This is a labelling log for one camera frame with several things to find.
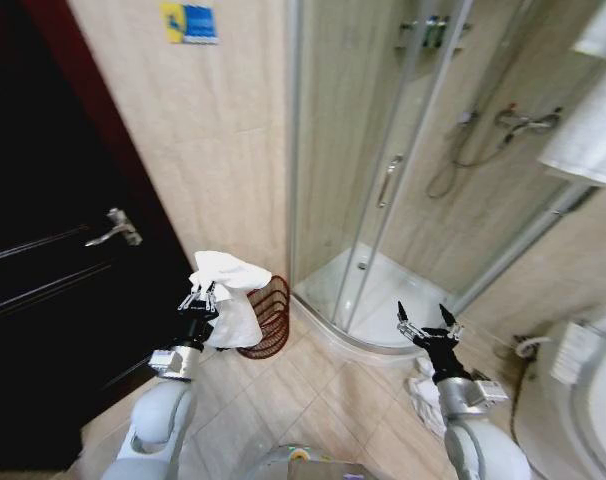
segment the blue and yellow sticker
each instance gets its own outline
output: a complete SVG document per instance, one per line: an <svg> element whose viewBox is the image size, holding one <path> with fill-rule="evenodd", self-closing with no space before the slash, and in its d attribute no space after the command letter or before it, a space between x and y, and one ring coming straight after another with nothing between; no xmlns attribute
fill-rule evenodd
<svg viewBox="0 0 606 480"><path fill-rule="evenodd" d="M217 43L211 8L162 2L161 12L170 43Z"/></svg>

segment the red wire basket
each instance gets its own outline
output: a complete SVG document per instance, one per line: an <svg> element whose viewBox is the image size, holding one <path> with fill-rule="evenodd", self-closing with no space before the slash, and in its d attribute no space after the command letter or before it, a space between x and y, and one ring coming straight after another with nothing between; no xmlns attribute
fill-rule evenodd
<svg viewBox="0 0 606 480"><path fill-rule="evenodd" d="M281 350L290 335L290 287L274 275L265 287L253 290L247 298L256 313L263 339L253 347L237 348L247 358L268 358Z"/></svg>

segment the white cloth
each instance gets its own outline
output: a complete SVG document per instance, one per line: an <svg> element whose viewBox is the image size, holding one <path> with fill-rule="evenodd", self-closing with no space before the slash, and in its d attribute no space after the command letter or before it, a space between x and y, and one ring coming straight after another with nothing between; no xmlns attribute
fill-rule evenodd
<svg viewBox="0 0 606 480"><path fill-rule="evenodd" d="M229 253L202 251L194 254L198 271L190 275L192 291L201 288L200 298L214 285L218 318L211 323L212 335L206 345L218 348L252 347L263 338L261 328L246 293L266 286L272 274L233 257Z"/></svg>
<svg viewBox="0 0 606 480"><path fill-rule="evenodd" d="M574 50L606 58L606 1L601 4L574 44Z"/></svg>
<svg viewBox="0 0 606 480"><path fill-rule="evenodd" d="M574 49L606 58L606 2ZM606 73L560 124L539 158L563 172L606 184Z"/></svg>
<svg viewBox="0 0 606 480"><path fill-rule="evenodd" d="M432 363L424 357L417 358L416 363L420 374L408 380L410 401L425 426L432 433L443 438L445 422L439 405L439 390L432 381L434 368Z"/></svg>

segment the metal frame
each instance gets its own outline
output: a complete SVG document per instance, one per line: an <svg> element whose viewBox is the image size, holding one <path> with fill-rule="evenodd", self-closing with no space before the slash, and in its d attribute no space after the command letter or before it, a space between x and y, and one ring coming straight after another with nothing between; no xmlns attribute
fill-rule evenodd
<svg viewBox="0 0 606 480"><path fill-rule="evenodd" d="M289 152L289 161L286 162L287 182L289 187L290 195L287 199L288 212L288 252L287 252L287 278L294 287L294 274L296 273L296 265L294 252L296 252L296 238L297 238L297 178L298 178L298 144L299 144L299 70L301 64L301 1L300 0L289 0L287 2L287 16L288 16L288 51L289 51L289 62L287 64L287 105L292 112L290 121L287 127L287 151Z"/></svg>

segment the shower faucet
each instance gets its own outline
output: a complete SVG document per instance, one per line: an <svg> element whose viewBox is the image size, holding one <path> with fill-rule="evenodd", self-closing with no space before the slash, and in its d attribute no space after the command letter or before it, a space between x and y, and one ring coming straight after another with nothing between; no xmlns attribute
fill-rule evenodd
<svg viewBox="0 0 606 480"><path fill-rule="evenodd" d="M501 110L494 117L494 124L501 128L509 129L508 134L503 139L503 146L506 146L512 139L528 130L534 133L543 134L554 130L561 122L562 107L556 107L552 113L542 117L530 117L516 111L516 103L511 103L508 108Z"/></svg>

